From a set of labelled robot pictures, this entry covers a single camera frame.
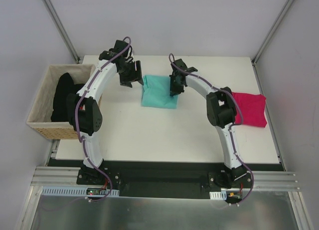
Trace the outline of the teal t shirt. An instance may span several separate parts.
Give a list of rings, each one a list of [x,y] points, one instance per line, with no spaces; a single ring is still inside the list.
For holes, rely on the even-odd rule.
[[[168,76],[145,75],[143,77],[143,107],[176,109],[178,96],[170,96],[170,78]]]

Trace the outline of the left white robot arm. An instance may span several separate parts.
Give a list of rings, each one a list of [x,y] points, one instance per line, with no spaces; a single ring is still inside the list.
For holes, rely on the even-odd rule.
[[[102,167],[98,131],[103,122],[99,100],[115,75],[120,85],[132,87],[132,83],[143,84],[141,62],[134,60],[131,38],[116,40],[114,47],[99,55],[98,64],[84,86],[66,98],[68,121],[77,133],[84,152],[83,164],[78,172],[77,184],[99,185],[110,179]]]

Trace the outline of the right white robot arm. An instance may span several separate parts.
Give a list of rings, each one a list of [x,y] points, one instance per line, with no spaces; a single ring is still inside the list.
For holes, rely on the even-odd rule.
[[[230,189],[238,186],[247,175],[247,168],[240,157],[233,127],[238,114],[238,104],[229,87],[218,88],[204,79],[194,67],[187,67],[182,59],[171,60],[172,74],[170,77],[170,96],[184,92],[190,87],[206,100],[206,115],[209,123],[216,128],[220,138],[224,171],[214,178],[221,188]]]

